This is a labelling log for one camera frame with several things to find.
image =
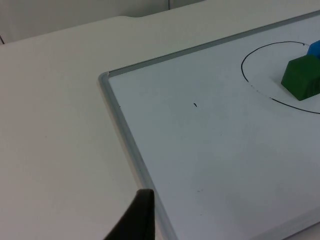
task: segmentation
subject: green block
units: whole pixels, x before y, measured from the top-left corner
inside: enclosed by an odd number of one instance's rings
[[[320,94],[320,59],[306,55],[291,60],[281,84],[299,101]]]

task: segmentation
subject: white wall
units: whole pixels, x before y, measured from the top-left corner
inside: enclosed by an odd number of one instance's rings
[[[0,0],[0,35],[9,43],[114,16],[141,17],[168,5],[168,0]]]
[[[185,5],[198,3],[204,0],[169,0],[169,1],[170,1],[170,8],[175,9]]]

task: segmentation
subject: table surface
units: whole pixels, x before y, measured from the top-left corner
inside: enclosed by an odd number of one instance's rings
[[[318,0],[215,0],[115,17],[0,46],[0,232],[100,240],[140,183],[98,76],[320,9]],[[313,227],[293,240],[320,236]]]

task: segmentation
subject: blue block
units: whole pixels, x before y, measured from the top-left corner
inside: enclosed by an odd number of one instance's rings
[[[320,40],[310,45],[307,55],[314,55],[320,59]]]

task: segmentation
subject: whiteboard frame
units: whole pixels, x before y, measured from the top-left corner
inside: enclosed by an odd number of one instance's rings
[[[170,59],[178,58],[184,55],[188,55],[197,51],[201,51],[204,49],[208,49],[217,45],[221,45],[230,41],[234,41],[237,39],[241,39],[250,35],[254,35],[257,33],[261,33],[267,30],[271,30],[274,28],[278,28],[281,26],[289,25],[291,23],[295,23],[298,21],[306,20],[315,16],[320,15],[320,10],[311,12],[308,14],[304,14],[301,16],[293,17],[284,21],[280,21],[277,23],[272,23],[266,26],[258,27],[249,31],[241,32],[235,35],[231,35],[225,38],[221,38],[218,40],[210,41],[201,45],[197,45],[194,47],[190,47],[184,50],[180,50],[177,52],[173,52],[170,54],[166,54],[160,57],[156,57],[150,60],[138,62],[133,65],[129,65],[126,67],[118,68],[112,71],[106,71],[102,73],[98,77],[98,81],[100,84],[100,87],[103,91],[103,94],[107,100],[107,104],[110,106],[112,114],[115,118],[117,127],[120,131],[120,134],[125,142],[126,148],[129,152],[130,158],[133,162],[133,165],[136,169],[136,172],[138,174],[138,177],[141,181],[141,184],[144,188],[153,189],[155,193],[155,217],[157,222],[159,223],[161,234],[165,239],[170,240],[179,240],[174,228],[170,222],[170,219],[166,213],[166,210],[161,202],[160,196],[157,192],[157,189],[155,188],[155,185],[152,181],[152,178],[148,172],[148,169],[144,163],[144,160],[141,156],[141,153],[138,149],[138,146],[134,140],[134,137],[128,127],[128,124],[125,120],[125,116],[122,113],[121,109],[119,108],[119,103],[115,97],[115,94],[112,90],[112,87],[110,85],[110,79],[112,77],[125,74],[137,69],[141,69],[147,66],[151,66],[154,64],[158,64],[164,61],[168,61]],[[320,207],[305,213],[304,215],[301,215],[298,218],[295,218],[291,221],[288,221],[282,225],[279,225],[276,228],[273,228],[267,232],[264,232],[257,237],[254,237],[252,239],[248,240],[282,240],[285,238],[288,238],[290,236],[296,235],[308,228],[311,228],[314,225],[317,225],[320,223]]]

